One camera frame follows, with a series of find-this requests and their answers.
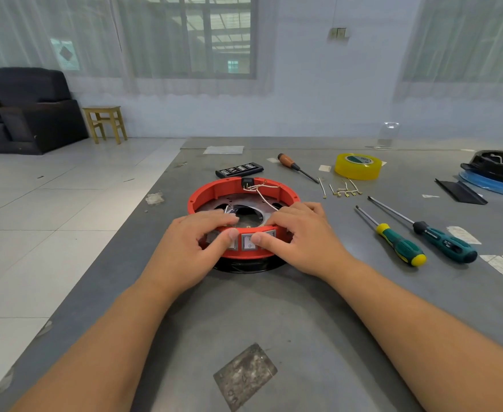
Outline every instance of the wooden stool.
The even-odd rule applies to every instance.
[[[119,107],[108,107],[108,106],[97,106],[97,107],[84,107],[85,118],[87,118],[87,123],[89,124],[89,129],[91,130],[91,136],[96,144],[98,144],[97,133],[95,129],[98,127],[101,131],[102,138],[106,140],[106,134],[104,133],[103,124],[104,122],[109,122],[112,125],[112,131],[114,131],[114,137],[116,138],[116,143],[121,144],[118,136],[118,128],[122,129],[123,139],[127,140],[127,134],[125,134],[125,126],[123,125],[122,112]],[[108,114],[108,117],[101,117],[101,113]],[[91,114],[95,114],[95,119],[91,118]]]

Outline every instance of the armchair backrest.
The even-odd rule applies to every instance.
[[[71,99],[61,71],[43,68],[0,68],[0,104],[22,106]]]

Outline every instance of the screwdriver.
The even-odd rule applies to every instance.
[[[368,199],[381,207],[388,209],[392,213],[397,214],[403,220],[411,223],[413,231],[416,234],[424,236],[428,242],[434,244],[434,246],[442,251],[446,257],[454,260],[455,262],[472,263],[477,259],[478,253],[475,248],[460,238],[454,237],[453,235],[447,234],[439,229],[429,227],[429,224],[425,221],[412,221],[394,209],[387,207],[375,198],[368,197]]]
[[[408,263],[409,266],[419,267],[427,261],[427,256],[425,256],[423,254],[423,251],[413,242],[405,239],[404,237],[399,235],[399,233],[394,232],[388,224],[378,223],[373,218],[371,218],[371,216],[366,214],[364,210],[359,206],[356,206],[356,209],[358,209],[358,211],[368,217],[368,219],[377,226],[376,233],[387,240],[387,243],[391,245],[397,256]]]
[[[311,175],[309,175],[308,173],[305,173],[300,167],[299,165],[297,165],[295,163],[295,161],[290,158],[288,155],[285,155],[283,153],[280,153],[278,155],[278,160],[280,161],[280,163],[282,165],[284,165],[285,167],[289,167],[289,169],[293,169],[293,170],[296,170],[296,171],[299,171],[305,175],[307,175],[310,179],[312,179],[313,181],[315,181],[316,183],[320,183],[319,181],[317,181],[316,179],[314,179]]]

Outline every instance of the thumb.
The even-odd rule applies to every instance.
[[[223,253],[232,245],[233,241],[237,239],[239,231],[236,228],[228,228],[217,236],[215,240],[202,252],[203,256],[214,265],[217,263]]]
[[[251,242],[255,245],[261,246],[263,249],[273,252],[288,261],[291,258],[291,244],[283,242],[279,238],[275,238],[267,233],[255,233],[251,236]]]

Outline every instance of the green and yellow screwdriver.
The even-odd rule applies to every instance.
[[[408,265],[419,267],[427,261],[427,256],[425,256],[423,251],[413,242],[394,232],[388,224],[378,223],[373,218],[371,218],[371,216],[366,214],[364,210],[359,206],[356,206],[356,209],[358,209],[358,211],[364,214],[371,222],[373,222],[377,226],[376,233],[387,240],[387,243],[391,245],[397,256],[408,263]]]
[[[391,207],[387,207],[375,198],[368,197],[368,199],[412,224],[415,234],[424,236],[428,242],[434,244],[434,246],[442,251],[446,257],[454,260],[455,262],[472,263],[477,259],[478,253],[475,248],[460,238],[430,227],[425,221],[412,221]]]

